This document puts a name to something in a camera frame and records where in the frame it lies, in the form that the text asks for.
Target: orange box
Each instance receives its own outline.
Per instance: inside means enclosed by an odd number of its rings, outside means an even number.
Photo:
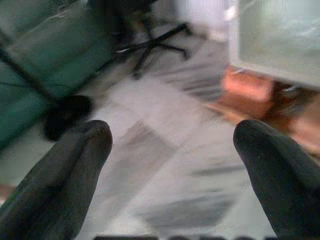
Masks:
[[[219,103],[234,108],[241,113],[250,115],[255,119],[263,119],[267,112],[274,105],[273,102],[258,102],[248,97],[232,94],[229,91],[225,92],[219,100]]]
[[[260,103],[272,99],[274,81],[271,76],[258,75],[249,71],[236,72],[236,69],[231,66],[225,73],[222,86],[227,92]]]

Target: wall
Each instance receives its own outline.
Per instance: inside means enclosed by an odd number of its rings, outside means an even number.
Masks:
[[[206,28],[210,35],[218,32],[225,34],[224,11],[227,7],[228,0],[159,0],[153,10],[158,18],[187,21],[198,29]]]

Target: white cabinet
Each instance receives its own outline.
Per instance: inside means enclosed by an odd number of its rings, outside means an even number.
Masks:
[[[320,89],[320,0],[231,0],[230,63]]]

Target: marble floor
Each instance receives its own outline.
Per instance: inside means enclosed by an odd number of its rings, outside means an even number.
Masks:
[[[90,117],[114,137],[77,240],[97,235],[248,236],[274,232],[233,146],[234,126],[201,101],[221,94],[227,47],[178,35],[192,59],[155,51],[140,81],[129,73],[139,53],[102,70],[81,91]],[[52,147],[41,121],[0,154],[0,183],[18,184]]]

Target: black object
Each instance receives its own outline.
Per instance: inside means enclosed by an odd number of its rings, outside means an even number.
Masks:
[[[115,8],[119,13],[121,13],[123,16],[127,16],[128,14],[131,14],[138,10],[141,10],[143,12],[150,11],[151,9],[149,5],[153,2],[155,2],[155,0],[138,0],[138,1],[117,0],[113,4],[115,5]],[[122,59],[125,59],[130,53],[133,53],[140,49],[145,49],[144,53],[142,54],[141,58],[138,60],[136,66],[133,69],[132,76],[134,77],[134,79],[139,80],[141,78],[142,76],[141,68],[145,63],[145,61],[147,60],[147,57],[150,55],[151,51],[154,48],[162,48],[164,50],[181,53],[185,60],[188,60],[190,58],[190,54],[186,49],[163,43],[163,41],[171,38],[172,36],[182,31],[186,31],[187,34],[191,35],[192,33],[186,23],[180,24],[176,28],[172,29],[171,31],[159,37],[154,37],[151,30],[150,18],[147,15],[145,15],[144,18],[141,20],[141,22],[148,35],[148,41],[140,44],[131,44],[131,45],[122,47],[116,51],[118,58],[122,60]]]
[[[256,121],[239,123],[234,146],[279,238],[320,236],[320,168],[290,137]]]
[[[94,240],[159,240],[156,236],[97,236]]]
[[[172,236],[169,238],[169,240],[189,240],[185,236]]]
[[[0,60],[16,72],[23,81],[46,99],[55,108],[50,112],[44,126],[49,140],[57,141],[70,127],[91,112],[91,101],[87,96],[69,96],[62,101],[56,99],[40,82],[19,66],[0,45]]]
[[[75,239],[112,143],[104,121],[64,134],[0,208],[0,239]]]
[[[60,106],[49,112],[44,122],[44,134],[52,140],[58,141],[61,135],[71,128],[75,121],[84,119],[92,111],[93,104],[86,96],[67,96]]]

